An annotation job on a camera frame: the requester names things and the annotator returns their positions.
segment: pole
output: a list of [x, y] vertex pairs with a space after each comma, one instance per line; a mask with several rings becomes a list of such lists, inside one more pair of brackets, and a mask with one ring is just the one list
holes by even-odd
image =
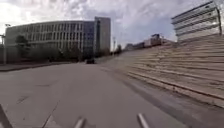
[[116, 38], [114, 37], [114, 52], [113, 52], [113, 56], [115, 55], [115, 50], [116, 50], [115, 45], [116, 45]]
[[4, 62], [4, 65], [6, 65], [6, 61], [7, 61], [7, 58], [6, 58], [6, 44], [5, 44], [5, 39], [4, 39], [4, 35], [2, 37], [2, 43], [3, 43], [3, 62]]

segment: white building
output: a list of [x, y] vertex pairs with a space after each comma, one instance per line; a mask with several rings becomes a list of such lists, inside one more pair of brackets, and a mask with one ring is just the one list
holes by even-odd
[[31, 47], [43, 46], [63, 50], [77, 47], [83, 55], [110, 50], [110, 19], [94, 21], [52, 21], [13, 26], [6, 29], [6, 46], [16, 46], [16, 38], [24, 36]]

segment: streetlight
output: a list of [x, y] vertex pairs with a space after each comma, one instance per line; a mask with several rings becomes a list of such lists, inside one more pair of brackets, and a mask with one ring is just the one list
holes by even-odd
[[114, 40], [114, 51], [113, 51], [113, 56], [115, 55], [115, 51], [116, 51], [116, 48], [115, 48], [115, 45], [116, 45], [116, 38], [113, 37], [113, 40]]

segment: sidewalk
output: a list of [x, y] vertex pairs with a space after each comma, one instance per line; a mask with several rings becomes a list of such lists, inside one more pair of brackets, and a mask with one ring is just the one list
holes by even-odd
[[9, 71], [23, 70], [28, 68], [38, 68], [38, 67], [67, 64], [67, 63], [70, 63], [70, 62], [7, 64], [7, 65], [0, 65], [0, 72], [9, 72]]

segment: asphalt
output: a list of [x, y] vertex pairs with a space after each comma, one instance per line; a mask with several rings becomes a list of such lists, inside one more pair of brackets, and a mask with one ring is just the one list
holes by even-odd
[[99, 65], [65, 64], [0, 74], [0, 103], [14, 128], [150, 128], [187, 125], [144, 99]]

